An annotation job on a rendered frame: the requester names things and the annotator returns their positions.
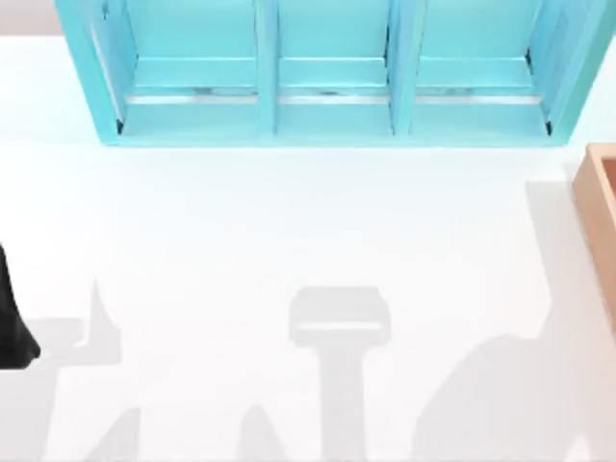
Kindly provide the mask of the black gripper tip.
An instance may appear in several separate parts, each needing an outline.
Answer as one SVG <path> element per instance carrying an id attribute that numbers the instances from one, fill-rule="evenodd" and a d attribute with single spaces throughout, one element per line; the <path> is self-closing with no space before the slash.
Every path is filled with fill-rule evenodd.
<path id="1" fill-rule="evenodd" d="M 39 343 L 18 311 L 6 252 L 0 244 L 0 371 L 24 370 L 40 355 Z"/>

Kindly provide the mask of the light blue rack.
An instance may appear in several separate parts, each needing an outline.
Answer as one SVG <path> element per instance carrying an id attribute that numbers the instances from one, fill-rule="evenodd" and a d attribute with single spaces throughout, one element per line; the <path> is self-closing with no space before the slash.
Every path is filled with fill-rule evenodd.
<path id="1" fill-rule="evenodd" d="M 114 146 L 557 146 L 616 0 L 54 0 Z"/>

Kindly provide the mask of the salmon-coloured shallow box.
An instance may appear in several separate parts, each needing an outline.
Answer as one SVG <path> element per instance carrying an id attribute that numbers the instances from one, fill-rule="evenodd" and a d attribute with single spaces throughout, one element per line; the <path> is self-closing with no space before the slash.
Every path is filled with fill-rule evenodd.
<path id="1" fill-rule="evenodd" d="M 575 174 L 572 190 L 616 336 L 616 142 L 591 142 Z"/>

